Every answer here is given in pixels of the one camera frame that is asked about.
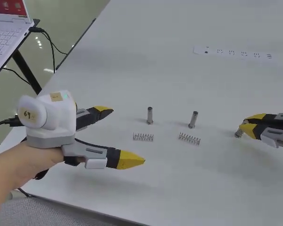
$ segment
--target laptop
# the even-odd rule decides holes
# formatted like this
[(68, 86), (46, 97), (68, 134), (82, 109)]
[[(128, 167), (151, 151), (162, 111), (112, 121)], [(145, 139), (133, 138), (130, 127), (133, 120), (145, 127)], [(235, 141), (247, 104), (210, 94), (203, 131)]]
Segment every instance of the laptop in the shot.
[(32, 26), (24, 0), (0, 0), (0, 68)]

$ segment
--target compression spring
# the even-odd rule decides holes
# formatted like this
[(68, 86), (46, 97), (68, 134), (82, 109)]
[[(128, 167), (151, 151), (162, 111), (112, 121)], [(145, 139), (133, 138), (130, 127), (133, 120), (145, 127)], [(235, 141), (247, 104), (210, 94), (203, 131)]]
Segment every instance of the compression spring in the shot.
[(140, 140), (140, 141), (153, 141), (153, 134), (147, 133), (133, 133), (133, 140)]
[(189, 134), (185, 134), (185, 133), (180, 133), (179, 136), (178, 136), (178, 139), (184, 140), (184, 141), (189, 142), (189, 143), (194, 144), (194, 145), (199, 145), (200, 140), (201, 140), (198, 137), (193, 137), (193, 136), (190, 136)]

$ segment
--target power outlet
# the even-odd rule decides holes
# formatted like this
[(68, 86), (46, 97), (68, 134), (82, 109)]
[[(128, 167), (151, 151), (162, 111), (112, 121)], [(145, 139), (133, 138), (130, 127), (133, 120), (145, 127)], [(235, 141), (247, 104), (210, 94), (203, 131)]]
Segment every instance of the power outlet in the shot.
[(209, 46), (200, 47), (195, 46), (193, 52), (199, 55), (215, 55), (215, 56), (223, 56), (230, 58), (238, 58), (245, 60), (254, 60), (261, 62), (275, 62), (276, 57), (271, 53), (262, 53), (262, 52), (251, 52), (245, 50), (234, 50), (234, 49), (222, 49), (222, 48), (211, 48)]

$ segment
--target sticker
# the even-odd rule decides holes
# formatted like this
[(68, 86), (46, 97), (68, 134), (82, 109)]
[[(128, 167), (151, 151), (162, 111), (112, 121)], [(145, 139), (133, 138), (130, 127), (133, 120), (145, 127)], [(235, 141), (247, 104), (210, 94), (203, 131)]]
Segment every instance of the sticker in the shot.
[(237, 50), (237, 49), (211, 48), (209, 46), (206, 47), (194, 46), (193, 52), (199, 55), (211, 55), (211, 56), (214, 55), (220, 57), (230, 57), (237, 59), (260, 61), (260, 62), (275, 63), (277, 61), (275, 54), (272, 53), (245, 51), (245, 50)]
[(50, 98), (52, 102), (63, 101), (61, 93), (50, 93)]
[(36, 123), (38, 119), (38, 114), (35, 111), (31, 111), (25, 107), (21, 107), (19, 111), (19, 117), (31, 123)]

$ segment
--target laptop screen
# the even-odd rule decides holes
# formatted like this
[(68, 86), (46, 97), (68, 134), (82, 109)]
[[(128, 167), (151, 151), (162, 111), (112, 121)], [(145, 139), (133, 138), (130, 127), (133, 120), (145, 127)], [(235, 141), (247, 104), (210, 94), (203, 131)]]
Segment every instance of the laptop screen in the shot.
[(0, 0), (0, 14), (27, 16), (23, 0)]

